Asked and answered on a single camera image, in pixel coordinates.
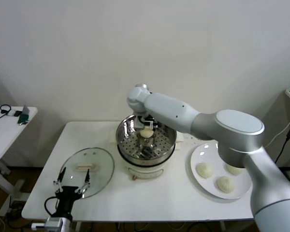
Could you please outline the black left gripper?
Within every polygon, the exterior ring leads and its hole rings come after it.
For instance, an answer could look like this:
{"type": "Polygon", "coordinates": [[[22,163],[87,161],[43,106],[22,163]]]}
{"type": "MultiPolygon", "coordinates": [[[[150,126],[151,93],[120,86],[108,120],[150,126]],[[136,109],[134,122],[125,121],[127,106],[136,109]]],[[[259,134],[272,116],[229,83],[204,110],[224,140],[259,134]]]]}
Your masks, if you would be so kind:
{"type": "Polygon", "coordinates": [[[87,170],[84,183],[81,187],[63,186],[62,180],[65,175],[66,168],[63,168],[57,179],[53,181],[56,192],[56,198],[59,200],[55,211],[56,217],[71,217],[73,204],[80,199],[80,193],[84,193],[90,187],[90,169],[87,170]]]}

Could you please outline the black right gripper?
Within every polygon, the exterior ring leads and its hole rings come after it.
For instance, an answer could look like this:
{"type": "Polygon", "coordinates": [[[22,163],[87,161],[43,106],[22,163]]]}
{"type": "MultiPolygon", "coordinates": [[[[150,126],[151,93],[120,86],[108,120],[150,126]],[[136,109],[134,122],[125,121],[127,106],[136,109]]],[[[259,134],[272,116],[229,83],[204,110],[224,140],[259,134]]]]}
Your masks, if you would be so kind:
{"type": "Polygon", "coordinates": [[[141,117],[140,120],[136,120],[136,130],[139,131],[142,129],[142,124],[147,127],[152,127],[153,131],[155,131],[159,127],[159,123],[152,116],[141,117]]]}

